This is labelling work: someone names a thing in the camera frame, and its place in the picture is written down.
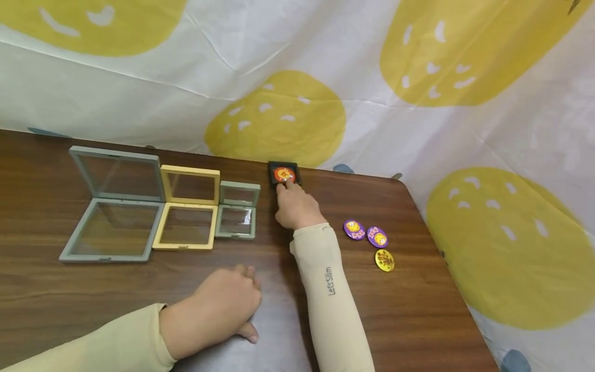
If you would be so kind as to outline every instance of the round token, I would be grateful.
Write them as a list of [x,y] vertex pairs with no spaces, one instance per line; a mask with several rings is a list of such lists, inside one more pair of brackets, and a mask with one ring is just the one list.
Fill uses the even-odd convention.
[[390,254],[389,251],[386,249],[379,249],[376,251],[376,266],[380,267],[380,270],[386,271],[393,271],[394,269],[394,259],[393,255]]
[[367,235],[370,243],[376,248],[384,248],[389,245],[389,237],[378,226],[370,227]]
[[351,239],[362,240],[366,236],[366,231],[361,223],[356,220],[347,220],[343,223],[343,230]]
[[273,173],[275,174],[275,179],[279,182],[285,182],[288,179],[293,179],[293,181],[295,182],[295,173],[293,172],[293,170],[287,167],[275,168]]

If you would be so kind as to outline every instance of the arm sleeve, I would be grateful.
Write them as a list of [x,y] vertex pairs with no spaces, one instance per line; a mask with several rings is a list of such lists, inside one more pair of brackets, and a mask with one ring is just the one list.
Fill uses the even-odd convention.
[[176,361],[159,333],[164,307],[153,304],[126,314],[2,372],[167,372]]
[[312,341],[321,372],[373,372],[358,309],[328,223],[299,229],[290,244],[308,297]]

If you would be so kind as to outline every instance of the yellow frame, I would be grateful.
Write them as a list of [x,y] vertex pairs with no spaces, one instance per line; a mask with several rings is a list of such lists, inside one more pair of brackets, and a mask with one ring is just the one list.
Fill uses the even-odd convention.
[[[181,204],[202,204],[202,205],[218,205],[219,204],[219,183],[221,179],[221,172],[213,169],[178,167],[177,165],[162,165],[160,168],[161,179],[163,181],[163,190],[165,192],[165,201],[170,203]],[[192,199],[192,198],[175,198],[171,192],[170,178],[168,174],[185,174],[187,176],[196,177],[211,177],[214,179],[215,190],[213,199]]]
[[[167,219],[167,215],[170,213],[171,207],[212,210],[211,228],[209,230],[209,241],[207,244],[161,243],[161,235],[163,235],[165,221]],[[165,203],[163,213],[159,218],[159,226],[157,227],[155,238],[153,239],[153,249],[213,249],[213,242],[215,240],[215,226],[217,225],[217,209],[218,207],[216,205]]]

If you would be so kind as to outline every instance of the small gray frame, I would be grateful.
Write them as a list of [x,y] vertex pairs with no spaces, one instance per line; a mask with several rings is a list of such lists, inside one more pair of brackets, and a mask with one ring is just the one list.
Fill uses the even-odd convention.
[[[242,189],[254,192],[252,201],[226,199],[225,191],[228,189]],[[241,205],[243,207],[256,207],[258,203],[258,196],[260,195],[260,185],[257,183],[243,183],[232,181],[221,181],[219,184],[219,204],[225,205]]]
[[[87,185],[89,186],[89,190],[91,191],[91,194],[93,194],[93,197],[104,198],[104,199],[128,199],[128,200],[138,200],[138,201],[147,201],[147,202],[165,202],[165,193],[163,191],[163,182],[161,180],[161,172],[159,171],[161,164],[159,163],[158,156],[140,154],[137,152],[107,150],[107,149],[99,149],[99,148],[84,147],[84,146],[72,146],[68,150],[68,152],[73,157],[73,160],[76,163],[77,167],[79,168],[80,173],[83,175],[83,178],[86,181]],[[121,159],[124,161],[145,162],[145,163],[152,164],[153,168],[155,169],[155,180],[157,182],[159,196],[120,194],[120,193],[101,191],[101,185],[95,184],[95,182],[93,180],[93,176],[90,174],[90,172],[88,172],[87,167],[85,166],[84,162],[80,158],[81,156],[95,157],[95,158],[108,158],[108,159],[118,158],[118,159]]]
[[[224,233],[221,231],[221,219],[223,218],[224,209],[231,210],[250,210],[250,233],[249,234],[238,234],[238,233]],[[227,237],[230,239],[240,240],[254,240],[256,238],[256,208],[244,207],[241,205],[223,205],[219,204],[217,211],[217,224],[215,225],[215,237]]]
[[[153,226],[151,227],[151,232],[149,233],[149,237],[147,238],[147,244],[145,246],[145,251],[143,252],[142,256],[124,256],[124,255],[77,255],[71,254],[70,252],[74,248],[77,240],[79,239],[80,234],[83,232],[84,227],[87,225],[89,218],[93,214],[97,204],[104,203],[104,204],[124,204],[124,205],[149,205],[151,207],[157,207],[157,211],[155,213],[155,221],[153,222]],[[146,201],[134,201],[134,200],[116,200],[116,199],[102,199],[102,198],[93,198],[87,207],[87,210],[84,212],[83,216],[81,217],[78,225],[74,229],[74,232],[70,236],[68,243],[62,250],[60,254],[60,261],[63,262],[144,262],[149,260],[149,255],[151,254],[151,249],[153,245],[153,240],[155,239],[155,234],[157,233],[157,227],[159,224],[159,219],[161,218],[161,214],[163,213],[163,203],[157,202],[146,202]]]

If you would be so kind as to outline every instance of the person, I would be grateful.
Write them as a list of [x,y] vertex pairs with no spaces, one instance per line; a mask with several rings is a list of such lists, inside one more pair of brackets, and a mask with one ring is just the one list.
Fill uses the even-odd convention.
[[[312,341],[322,372],[373,372],[374,363],[343,272],[334,230],[299,185],[277,185],[275,217],[293,229]],[[4,369],[4,372],[164,372],[177,360],[233,335],[258,342],[249,322],[262,299],[254,267],[218,269],[188,298],[153,304],[100,329]]]

